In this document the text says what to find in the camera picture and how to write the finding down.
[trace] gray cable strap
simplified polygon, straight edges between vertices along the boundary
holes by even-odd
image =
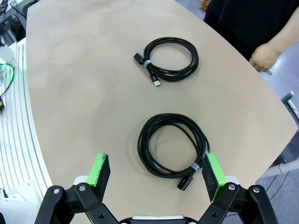
[[[192,167],[195,170],[196,173],[200,171],[199,165],[195,162],[192,163],[190,167]]]
[[[146,68],[149,64],[151,64],[151,60],[146,60],[146,61],[143,63],[143,66]]]

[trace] human hand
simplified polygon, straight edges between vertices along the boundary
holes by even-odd
[[[275,64],[280,55],[281,52],[275,49],[275,47],[271,46],[269,43],[265,43],[253,52],[249,63],[257,71],[266,72]]]
[[[206,12],[212,0],[199,0],[199,8]]]

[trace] usb connector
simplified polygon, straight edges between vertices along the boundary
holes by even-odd
[[[161,85],[157,76],[151,74],[149,77],[150,77],[151,81],[153,82],[153,84],[155,84],[155,86]]]

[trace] white slatted panel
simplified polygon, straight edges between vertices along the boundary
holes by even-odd
[[[15,45],[15,77],[3,97],[5,109],[0,113],[0,188],[10,190],[24,181],[37,183],[40,196],[52,185],[39,148],[30,106],[26,39]],[[0,73],[3,92],[12,70]]]

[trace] silver screw head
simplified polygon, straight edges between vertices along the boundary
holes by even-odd
[[[260,189],[258,187],[254,187],[253,192],[258,193],[258,192],[260,192]]]
[[[228,189],[230,189],[230,190],[234,190],[234,189],[235,189],[235,185],[231,183],[231,184],[228,186]]]
[[[79,191],[84,191],[84,190],[85,190],[85,186],[84,185],[82,185],[82,186],[79,187]]]

